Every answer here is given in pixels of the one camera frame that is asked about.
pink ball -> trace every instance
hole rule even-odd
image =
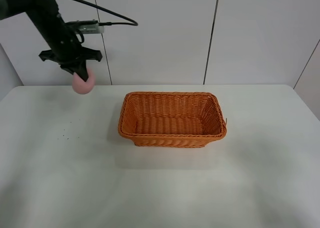
[[[73,73],[72,88],[78,94],[88,94],[95,86],[96,77],[93,71],[89,68],[86,69],[88,72],[88,79],[86,82],[80,78],[77,73]]]

white table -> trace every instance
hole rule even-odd
[[[125,94],[211,92],[227,135],[135,147]],[[0,102],[1,228],[318,228],[320,122],[285,85],[25,86]]]

black cable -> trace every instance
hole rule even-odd
[[[124,15],[122,15],[122,14],[115,13],[115,12],[113,12],[113,11],[111,11],[111,10],[108,10],[108,9],[106,9],[106,8],[103,8],[103,7],[99,6],[99,5],[90,3],[90,2],[85,1],[85,0],[72,0],[72,1],[85,4],[85,5],[89,6],[89,7],[96,8],[96,9],[98,9],[98,10],[100,10],[100,11],[109,13],[109,14],[111,14],[111,15],[114,15],[114,16],[116,16],[116,17],[119,17],[119,18],[121,18],[121,19],[124,19],[124,20],[126,20],[126,21],[128,21],[128,22],[131,22],[131,23],[126,23],[126,22],[105,22],[105,23],[100,23],[100,26],[112,26],[112,25],[129,25],[129,26],[135,26],[135,27],[138,26],[138,23],[137,23],[135,20],[130,19],[130,18],[128,18],[128,17],[126,17],[126,16],[124,16]]]

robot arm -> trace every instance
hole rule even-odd
[[[83,0],[81,2],[92,7],[99,7]],[[117,24],[138,25],[134,20],[102,7],[100,8],[132,23],[106,22],[99,24],[98,21],[65,23],[59,13],[56,0],[0,0],[0,20],[26,12],[51,48],[51,50],[44,50],[40,53],[39,56],[42,61],[51,60],[57,62],[63,70],[71,74],[77,73],[86,82],[88,79],[86,60],[97,60],[100,62],[102,54],[99,50],[82,47],[81,43],[83,41],[80,42],[76,34],[78,33],[83,40],[83,33],[89,27],[93,28],[92,33],[101,33],[101,26]]]

woven texture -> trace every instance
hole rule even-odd
[[[227,128],[217,98],[207,92],[132,92],[125,96],[119,134],[136,146],[198,148]]]

